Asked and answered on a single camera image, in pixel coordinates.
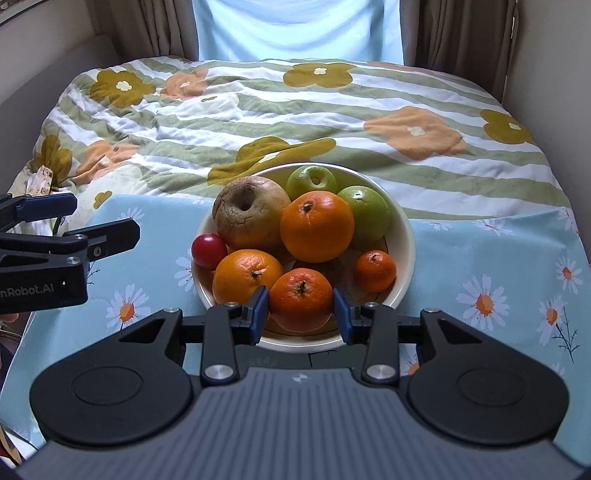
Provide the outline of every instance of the round black disc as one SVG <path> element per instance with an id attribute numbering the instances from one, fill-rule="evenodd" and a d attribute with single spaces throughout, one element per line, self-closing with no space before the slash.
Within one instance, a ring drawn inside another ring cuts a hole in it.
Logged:
<path id="1" fill-rule="evenodd" d="M 414 410 L 442 433 L 482 446 L 552 438 L 569 404 L 564 382 L 495 344 L 450 348 L 422 365 L 408 385 Z"/>
<path id="2" fill-rule="evenodd" d="M 33 383 L 30 401 L 48 439 L 112 447 L 173 424 L 192 392 L 182 368 L 151 345 L 111 341 L 49 367 Z"/>

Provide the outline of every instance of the red cherry tomato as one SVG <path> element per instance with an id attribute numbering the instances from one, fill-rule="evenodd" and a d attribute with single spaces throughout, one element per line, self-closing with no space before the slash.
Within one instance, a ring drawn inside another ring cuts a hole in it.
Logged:
<path id="1" fill-rule="evenodd" d="M 209 271 L 214 271 L 227 254 L 226 242 L 216 233 L 199 235 L 191 245 L 193 261 Z"/>

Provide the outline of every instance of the flower pattern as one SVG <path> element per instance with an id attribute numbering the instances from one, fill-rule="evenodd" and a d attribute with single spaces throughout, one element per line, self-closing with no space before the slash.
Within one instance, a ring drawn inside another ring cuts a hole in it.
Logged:
<path id="1" fill-rule="evenodd" d="M 367 120 L 363 128 L 386 138 L 390 147 L 415 161 L 434 154 L 460 155 L 467 147 L 461 133 L 448 127 L 441 115 L 415 106 Z"/>
<path id="2" fill-rule="evenodd" d="M 556 262 L 556 272 L 558 273 L 558 280 L 562 280 L 562 289 L 566 290 L 569 288 L 569 291 L 574 293 L 575 295 L 579 293 L 579 289 L 577 285 L 582 285 L 583 281 L 580 278 L 577 278 L 582 271 L 581 268 L 577 268 L 575 270 L 577 262 L 574 260 L 570 260 L 570 258 L 559 258 Z"/>
<path id="3" fill-rule="evenodd" d="M 144 217 L 144 214 L 142 213 L 142 209 L 134 207 L 134 208 L 128 208 L 127 212 L 124 212 L 119 216 L 119 219 L 125 220 L 126 218 L 133 218 L 135 220 L 135 223 L 137 223 L 139 226 L 142 226 L 142 222 L 140 222 L 139 220 L 142 219 L 143 217 Z"/>
<path id="4" fill-rule="evenodd" d="M 58 188 L 68 178 L 72 169 L 72 151 L 62 148 L 56 135 L 47 135 L 43 139 L 41 150 L 33 159 L 33 168 L 37 171 L 41 166 L 53 172 L 52 188 Z"/>
<path id="5" fill-rule="evenodd" d="M 574 230 L 574 232 L 579 235 L 579 229 L 577 228 L 577 223 L 574 220 L 574 213 L 570 208 L 561 207 L 558 210 L 558 220 L 566 220 L 564 223 L 564 230 Z"/>
<path id="6" fill-rule="evenodd" d="M 560 368 L 560 364 L 552 364 L 550 368 L 558 373 L 561 377 L 564 376 L 564 367 Z"/>
<path id="7" fill-rule="evenodd" d="M 445 232 L 448 232 L 449 230 L 451 230 L 453 228 L 451 225 L 448 225 L 447 223 L 441 223 L 441 222 L 429 222 L 429 225 L 431 225 L 433 227 L 433 229 L 436 231 L 443 230 Z"/>
<path id="8" fill-rule="evenodd" d="M 99 208 L 103 203 L 105 203 L 111 197 L 111 195 L 113 195 L 113 192 L 110 190 L 107 190 L 106 192 L 97 193 L 95 196 L 95 202 L 93 204 L 93 207 L 95 209 Z"/>
<path id="9" fill-rule="evenodd" d="M 493 140 L 508 145 L 526 142 L 535 145 L 530 132 L 511 115 L 496 110 L 482 110 L 480 116 L 487 121 L 484 131 Z"/>
<path id="10" fill-rule="evenodd" d="M 299 63 L 283 75 L 283 82 L 290 87 L 318 85 L 324 88 L 344 87 L 353 81 L 349 73 L 355 65 L 348 63 Z"/>
<path id="11" fill-rule="evenodd" d="M 236 161 L 213 167 L 207 175 L 209 185 L 225 185 L 239 177 L 254 175 L 265 168 L 286 163 L 310 161 L 312 157 L 332 150 L 336 142 L 332 138 L 321 138 L 290 145 L 278 137 L 263 137 L 243 145 L 236 153 Z"/>
<path id="12" fill-rule="evenodd" d="M 129 143 L 112 145 L 107 140 L 98 140 L 86 147 L 86 160 L 76 169 L 72 180 L 76 185 L 87 185 L 120 167 L 137 152 L 137 147 Z"/>
<path id="13" fill-rule="evenodd" d="M 195 282 L 193 280 L 193 272 L 191 270 L 191 249 L 187 250 L 186 257 L 179 257 L 176 264 L 182 268 L 174 274 L 174 278 L 178 280 L 178 286 L 184 287 L 185 291 L 193 289 L 193 293 L 197 294 Z"/>
<path id="14" fill-rule="evenodd" d="M 114 107 L 127 108 L 139 105 L 144 95 L 155 91 L 155 85 L 142 82 L 135 73 L 126 70 L 101 70 L 90 88 L 90 98 L 99 103 L 108 99 Z"/>
<path id="15" fill-rule="evenodd" d="M 457 301 L 470 306 L 464 311 L 463 319 L 470 320 L 470 325 L 473 327 L 479 326 L 482 330 L 488 328 L 492 331 L 494 330 L 493 320 L 498 325 L 505 326 L 501 315 L 509 315 L 509 306 L 504 303 L 507 299 L 503 296 L 504 287 L 498 287 L 491 293 L 491 285 L 491 278 L 487 275 L 482 276 L 482 286 L 476 277 L 472 277 L 472 281 L 463 284 L 469 294 L 460 293 Z"/>
<path id="16" fill-rule="evenodd" d="M 160 96 L 189 100 L 203 94 L 207 86 L 205 77 L 207 68 L 198 68 L 193 73 L 178 72 L 166 80 L 166 86 L 160 91 Z"/>
<path id="17" fill-rule="evenodd" d="M 148 296 L 142 292 L 142 289 L 135 289 L 135 284 L 127 285 L 125 295 L 115 292 L 111 300 L 111 306 L 107 308 L 106 317 L 109 319 L 107 328 L 121 324 L 120 330 L 132 325 L 144 317 L 152 314 L 150 307 L 142 307 L 148 301 Z"/>
<path id="18" fill-rule="evenodd" d="M 509 230 L 508 228 L 505 228 L 505 221 L 504 220 L 489 218 L 487 220 L 476 220 L 475 222 L 472 222 L 472 223 L 474 225 L 476 225 L 477 227 L 482 228 L 483 230 L 490 230 L 492 232 L 495 232 L 497 236 L 501 236 L 501 234 L 515 235 L 513 233 L 513 230 Z"/>
<path id="19" fill-rule="evenodd" d="M 540 313 L 544 317 L 540 326 L 535 330 L 540 334 L 540 343 L 547 345 L 554 327 L 560 325 L 564 320 L 563 313 L 566 302 L 561 295 L 556 295 L 549 301 L 540 302 Z"/>

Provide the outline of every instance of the metal screw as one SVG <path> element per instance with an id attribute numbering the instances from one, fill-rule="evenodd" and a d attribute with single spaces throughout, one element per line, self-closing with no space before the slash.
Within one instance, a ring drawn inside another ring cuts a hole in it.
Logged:
<path id="1" fill-rule="evenodd" d="M 216 364 L 209 365 L 203 373 L 212 380 L 226 380 L 234 374 L 234 370 L 229 365 Z"/>
<path id="2" fill-rule="evenodd" d="M 368 367 L 365 373 L 374 380 L 387 380 L 396 375 L 396 370 L 389 365 L 376 364 Z"/>

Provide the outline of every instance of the wrinkled brown apple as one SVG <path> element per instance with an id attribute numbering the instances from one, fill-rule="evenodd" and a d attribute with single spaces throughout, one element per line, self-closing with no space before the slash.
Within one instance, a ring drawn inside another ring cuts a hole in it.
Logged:
<path id="1" fill-rule="evenodd" d="M 278 183 L 257 176 L 241 177 L 219 193 L 212 216 L 217 233 L 230 248 L 269 251 L 281 245 L 281 213 L 290 203 Z"/>

